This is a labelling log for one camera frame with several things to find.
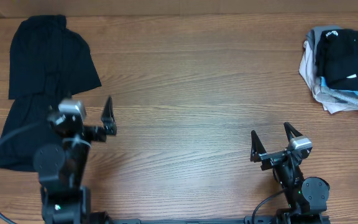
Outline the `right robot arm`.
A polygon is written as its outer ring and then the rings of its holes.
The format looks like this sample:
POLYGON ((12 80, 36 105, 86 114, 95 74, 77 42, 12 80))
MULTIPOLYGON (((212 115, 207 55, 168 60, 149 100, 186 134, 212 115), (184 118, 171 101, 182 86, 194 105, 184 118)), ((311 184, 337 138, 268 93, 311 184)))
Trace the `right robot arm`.
POLYGON ((329 223, 324 216, 327 210, 330 185, 320 177, 304 177, 300 169, 302 161, 311 154, 311 140, 297 131, 289 122, 283 124, 288 146, 282 151, 267 153, 256 131, 251 131, 250 161, 260 162, 262 170, 272 170, 281 191, 261 201, 252 212, 251 223, 257 223, 257 212, 271 199, 283 194, 288 208, 279 208, 269 220, 270 223, 289 224, 329 223))

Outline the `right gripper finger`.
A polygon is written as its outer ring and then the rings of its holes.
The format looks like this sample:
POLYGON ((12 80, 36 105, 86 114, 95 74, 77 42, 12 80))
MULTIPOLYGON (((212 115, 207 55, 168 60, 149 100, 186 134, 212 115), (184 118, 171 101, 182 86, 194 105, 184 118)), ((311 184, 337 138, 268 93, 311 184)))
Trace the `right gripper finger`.
POLYGON ((260 162, 267 153, 255 130, 251 131, 251 141, 250 161, 260 162))
POLYGON ((288 141, 291 141, 293 138, 302 136, 302 134, 299 131, 297 131, 289 122, 285 122, 283 125, 285 128, 288 141))

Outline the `black t-shirt with logo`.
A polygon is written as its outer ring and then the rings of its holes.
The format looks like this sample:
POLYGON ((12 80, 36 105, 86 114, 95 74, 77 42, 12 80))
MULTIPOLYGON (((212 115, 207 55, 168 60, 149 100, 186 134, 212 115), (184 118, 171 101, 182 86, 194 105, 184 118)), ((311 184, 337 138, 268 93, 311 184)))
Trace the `black t-shirt with logo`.
POLYGON ((316 75, 334 90, 358 91, 358 30, 331 29, 317 44, 316 75))

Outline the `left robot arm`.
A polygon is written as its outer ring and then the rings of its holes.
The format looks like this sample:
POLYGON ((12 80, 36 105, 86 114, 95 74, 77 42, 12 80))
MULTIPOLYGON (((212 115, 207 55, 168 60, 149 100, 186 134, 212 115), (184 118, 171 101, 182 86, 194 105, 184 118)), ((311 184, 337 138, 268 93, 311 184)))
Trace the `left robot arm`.
POLYGON ((49 224, 107 224, 107 212, 91 211, 91 191, 82 185, 92 142, 106 142, 117 133, 112 98, 107 98, 101 114, 102 126, 84 124, 82 101, 65 99, 47 116, 50 129, 61 144, 46 144, 35 154, 34 169, 39 175, 42 218, 49 224))

